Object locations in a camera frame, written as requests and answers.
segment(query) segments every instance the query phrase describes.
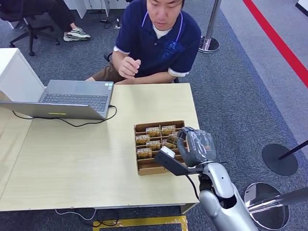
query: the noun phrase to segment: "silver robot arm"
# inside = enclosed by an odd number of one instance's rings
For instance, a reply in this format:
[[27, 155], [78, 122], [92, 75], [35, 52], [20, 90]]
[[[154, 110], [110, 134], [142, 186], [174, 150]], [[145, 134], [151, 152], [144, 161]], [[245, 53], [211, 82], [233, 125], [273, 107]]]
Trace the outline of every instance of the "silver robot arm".
[[257, 231], [223, 165], [205, 164], [200, 179], [200, 204], [217, 231]]
[[177, 133], [177, 145], [186, 165], [191, 168], [174, 159], [175, 154], [167, 147], [162, 147], [154, 159], [176, 176], [199, 174], [200, 204], [217, 231], [257, 231], [228, 172], [215, 162], [211, 134], [184, 127]]

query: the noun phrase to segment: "yellow floor marking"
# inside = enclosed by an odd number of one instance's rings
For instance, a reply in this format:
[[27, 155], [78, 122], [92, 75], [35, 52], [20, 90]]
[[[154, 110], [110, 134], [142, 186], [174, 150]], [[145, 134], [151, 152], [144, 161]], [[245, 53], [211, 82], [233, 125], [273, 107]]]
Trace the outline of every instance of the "yellow floor marking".
[[[105, 224], [114, 224], [114, 220], [104, 221]], [[98, 221], [94, 221], [94, 226], [99, 225]], [[178, 217], [162, 217], [162, 218], [137, 218], [137, 219], [123, 219], [119, 220], [118, 223], [112, 227], [100, 225], [97, 228], [93, 228], [93, 231], [100, 231], [105, 228], [117, 228], [117, 227], [131, 227], [131, 226], [143, 226], [143, 225], [165, 225], [165, 224], [180, 224], [182, 231], [188, 231], [187, 220], [186, 216]]]

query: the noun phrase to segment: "red tape line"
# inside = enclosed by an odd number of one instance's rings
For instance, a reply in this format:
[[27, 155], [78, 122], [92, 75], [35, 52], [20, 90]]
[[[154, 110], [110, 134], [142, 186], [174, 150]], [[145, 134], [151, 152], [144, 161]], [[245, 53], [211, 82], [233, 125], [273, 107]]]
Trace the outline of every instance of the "red tape line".
[[308, 70], [263, 16], [252, 0], [243, 0], [243, 2], [281, 55], [308, 88]]

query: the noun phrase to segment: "cardboard box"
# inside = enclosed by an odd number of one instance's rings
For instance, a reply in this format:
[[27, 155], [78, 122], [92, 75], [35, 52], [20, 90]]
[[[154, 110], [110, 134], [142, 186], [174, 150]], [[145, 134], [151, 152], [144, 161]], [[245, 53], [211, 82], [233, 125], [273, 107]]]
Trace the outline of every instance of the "cardboard box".
[[[146, 145], [137, 145], [136, 144], [136, 136], [140, 136], [140, 135], [146, 135], [146, 129], [146, 128], [155, 128], [155, 127], [159, 127], [162, 129], [163, 126], [171, 126], [171, 125], [175, 125], [176, 131], [179, 131], [183, 127], [185, 127], [185, 124], [182, 120], [179, 121], [170, 121], [170, 122], [159, 122], [159, 123], [149, 123], [149, 124], [137, 124], [134, 126], [134, 143], [135, 143], [135, 157], [137, 161], [137, 169], [138, 171], [138, 174], [140, 176], [143, 175], [152, 175], [152, 174], [159, 174], [159, 173], [165, 173], [168, 172], [167, 169], [161, 166], [160, 164], [158, 164], [154, 161], [155, 155], [159, 153], [159, 151], [152, 151], [152, 158], [147, 158], [147, 159], [139, 159], [137, 158], [137, 155], [137, 150], [137, 149], [141, 149], [141, 148], [146, 148]], [[160, 132], [160, 136], [159, 137], [151, 137], [150, 141], [160, 141], [161, 142], [161, 147], [162, 140], [166, 140], [168, 136], [163, 137], [162, 136], [162, 132]], [[182, 157], [180, 155], [179, 151], [177, 149], [172, 149], [172, 151], [175, 152], [175, 159], [183, 163], [183, 160]]]

